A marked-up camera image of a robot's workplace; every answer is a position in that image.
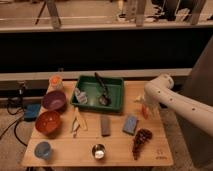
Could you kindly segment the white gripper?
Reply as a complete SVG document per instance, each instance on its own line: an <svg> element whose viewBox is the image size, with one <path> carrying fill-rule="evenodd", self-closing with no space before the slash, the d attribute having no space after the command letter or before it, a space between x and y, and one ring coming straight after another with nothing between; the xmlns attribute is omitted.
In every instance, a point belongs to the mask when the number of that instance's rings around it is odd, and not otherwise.
<svg viewBox="0 0 213 171"><path fill-rule="evenodd" d="M154 116L158 112L158 103L155 102L151 97L148 95L139 95L134 100L135 103L141 104L141 113L142 113L142 104L146 105L148 111L148 117Z"/></svg>

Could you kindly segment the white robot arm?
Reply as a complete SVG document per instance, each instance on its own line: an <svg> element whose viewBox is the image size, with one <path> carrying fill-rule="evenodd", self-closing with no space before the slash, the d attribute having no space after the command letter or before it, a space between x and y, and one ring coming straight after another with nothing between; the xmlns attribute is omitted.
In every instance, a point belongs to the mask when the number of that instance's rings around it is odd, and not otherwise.
<svg viewBox="0 0 213 171"><path fill-rule="evenodd" d="M213 136L213 107L173 92L173 86L172 77L161 74L144 85L144 94L137 96L135 102L147 107L162 103Z"/></svg>

